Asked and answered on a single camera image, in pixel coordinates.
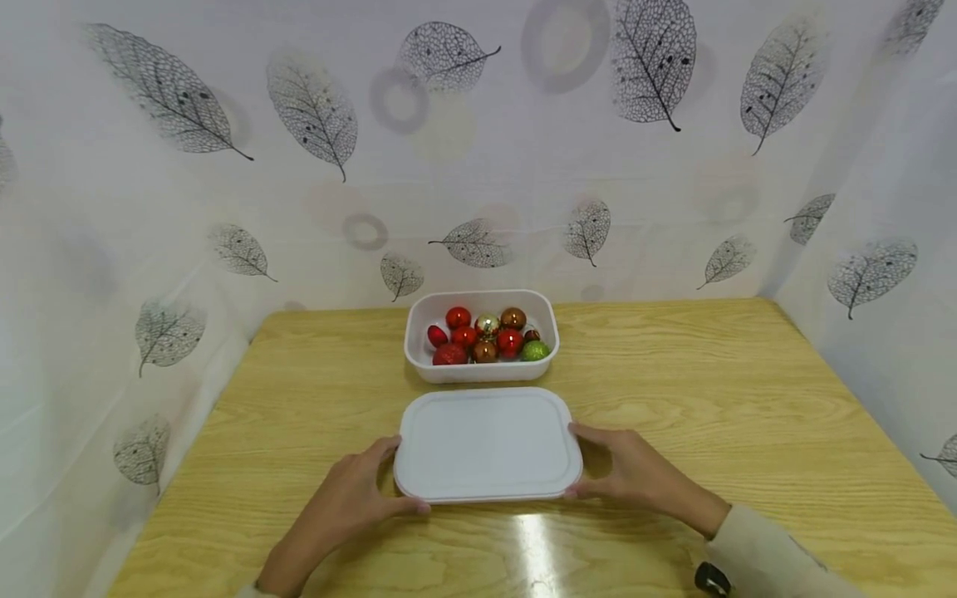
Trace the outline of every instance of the fabric backdrop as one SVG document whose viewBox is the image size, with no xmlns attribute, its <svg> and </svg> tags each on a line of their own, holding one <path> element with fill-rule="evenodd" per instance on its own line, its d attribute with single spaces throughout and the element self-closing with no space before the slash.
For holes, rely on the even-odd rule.
<svg viewBox="0 0 957 598">
<path fill-rule="evenodd" d="M 436 291 L 777 299 L 957 508 L 943 0 L 6 16 L 10 595 L 103 595 L 266 315 Z"/>
</svg>

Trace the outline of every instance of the wooden table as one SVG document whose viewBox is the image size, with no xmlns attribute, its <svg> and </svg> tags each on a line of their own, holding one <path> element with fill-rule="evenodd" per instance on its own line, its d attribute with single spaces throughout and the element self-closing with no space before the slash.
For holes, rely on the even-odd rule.
<svg viewBox="0 0 957 598">
<path fill-rule="evenodd" d="M 254 579 L 339 456 L 436 389 L 405 364 L 406 314 L 266 320 L 110 596 L 232 596 Z M 561 351 L 537 384 L 576 419 L 640 430 L 869 596 L 957 595 L 957 522 L 773 303 L 555 314 Z M 609 466 L 585 457 L 593 475 Z M 304 596 L 700 596 L 702 555 L 678 523 L 596 503 L 442 506 L 349 545 Z"/>
</svg>

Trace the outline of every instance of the white lid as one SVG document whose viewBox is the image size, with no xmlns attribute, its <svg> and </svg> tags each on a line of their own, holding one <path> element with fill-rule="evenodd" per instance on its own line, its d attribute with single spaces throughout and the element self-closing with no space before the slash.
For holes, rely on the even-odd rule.
<svg viewBox="0 0 957 598">
<path fill-rule="evenodd" d="M 402 416 L 395 483 L 432 503 L 558 498 L 582 474 L 570 421 L 543 388 L 423 394 Z"/>
</svg>

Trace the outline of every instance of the gray leaf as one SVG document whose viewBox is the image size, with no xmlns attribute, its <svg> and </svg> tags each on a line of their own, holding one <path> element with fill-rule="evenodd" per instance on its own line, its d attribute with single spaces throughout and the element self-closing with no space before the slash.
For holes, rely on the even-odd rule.
<svg viewBox="0 0 957 598">
<path fill-rule="evenodd" d="M 944 0 L 907 0 L 887 27 L 883 50 L 896 55 L 917 52 L 943 4 Z"/>
<path fill-rule="evenodd" d="M 741 92 L 741 121 L 748 133 L 761 138 L 754 154 L 820 87 L 828 66 L 826 37 L 810 18 L 792 15 L 754 55 Z"/>
<path fill-rule="evenodd" d="M 141 486 L 159 486 L 171 430 L 164 417 L 153 415 L 124 432 L 113 444 L 113 463 L 122 476 Z"/>
<path fill-rule="evenodd" d="M 824 214 L 828 213 L 828 210 L 831 208 L 834 199 L 835 195 L 833 193 L 815 197 L 805 204 L 804 208 L 801 208 L 801 211 L 791 218 L 788 218 L 788 220 L 785 220 L 785 222 L 791 222 L 791 240 L 801 245 L 807 245 L 814 231 L 817 230 L 817 225 L 819 225 L 824 218 Z"/>
<path fill-rule="evenodd" d="M 483 218 L 460 224 L 441 241 L 455 259 L 473 268 L 498 268 L 512 261 L 511 248 L 494 233 L 491 223 Z"/>
<path fill-rule="evenodd" d="M 143 366 L 169 367 L 180 363 L 203 338 L 206 314 L 188 305 L 163 305 L 151 300 L 143 304 L 136 321 L 136 343 L 140 346 L 140 377 Z"/>
<path fill-rule="evenodd" d="M 937 456 L 927 456 L 921 453 L 921 457 L 937 461 L 949 474 L 957 478 L 957 434 L 952 435 Z"/>
<path fill-rule="evenodd" d="M 612 227 L 612 213 L 605 202 L 591 199 L 575 208 L 565 230 L 565 251 L 591 262 L 598 250 L 605 245 Z"/>
<path fill-rule="evenodd" d="M 232 149 L 230 122 L 199 76 L 178 57 L 142 37 L 98 23 L 87 25 L 90 47 L 110 67 L 160 135 L 181 151 Z"/>
<path fill-rule="evenodd" d="M 307 55 L 273 54 L 266 68 L 269 98 L 296 142 L 320 160 L 339 167 L 359 137 L 359 122 L 345 88 Z"/>
<path fill-rule="evenodd" d="M 266 274 L 269 262 L 259 242 L 235 224 L 214 224 L 206 236 L 210 253 L 224 270 L 247 277 L 275 278 Z"/>
<path fill-rule="evenodd" d="M 695 69 L 695 19 L 681 0 L 618 0 L 612 39 L 613 103 L 634 122 L 668 121 Z"/>
<path fill-rule="evenodd" d="M 725 240 L 711 254 L 704 267 L 704 284 L 727 280 L 751 265 L 758 249 L 743 234 L 735 234 Z"/>
<path fill-rule="evenodd" d="M 0 117 L 0 126 L 3 125 L 3 118 Z M 13 159 L 13 152 L 7 146 L 7 142 L 0 137 L 0 193 L 4 187 L 16 180 L 16 161 Z"/>
<path fill-rule="evenodd" d="M 382 280 L 386 283 L 386 286 L 395 294 L 392 299 L 393 303 L 400 297 L 418 291 L 422 283 L 425 282 L 422 266 L 396 252 L 388 252 L 382 256 L 379 271 L 382 273 Z"/>
<path fill-rule="evenodd" d="M 888 238 L 868 243 L 860 254 L 837 262 L 828 278 L 828 289 L 847 307 L 854 308 L 882 297 L 907 278 L 917 265 L 917 245 L 908 238 Z"/>
<path fill-rule="evenodd" d="M 463 93 L 479 82 L 486 54 L 464 29 L 431 21 L 419 25 L 399 48 L 396 66 L 434 92 Z"/>
</svg>

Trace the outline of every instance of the person's left hand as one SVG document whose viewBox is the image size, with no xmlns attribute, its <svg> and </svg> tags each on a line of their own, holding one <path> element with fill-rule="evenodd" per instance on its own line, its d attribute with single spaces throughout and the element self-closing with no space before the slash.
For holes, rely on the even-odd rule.
<svg viewBox="0 0 957 598">
<path fill-rule="evenodd" d="M 428 503 L 379 492 L 379 466 L 399 446 L 399 436 L 379 438 L 364 453 L 332 466 L 299 518 L 279 541 L 259 575 L 260 591 L 296 598 L 319 563 L 349 539 L 397 515 L 425 515 Z"/>
</svg>

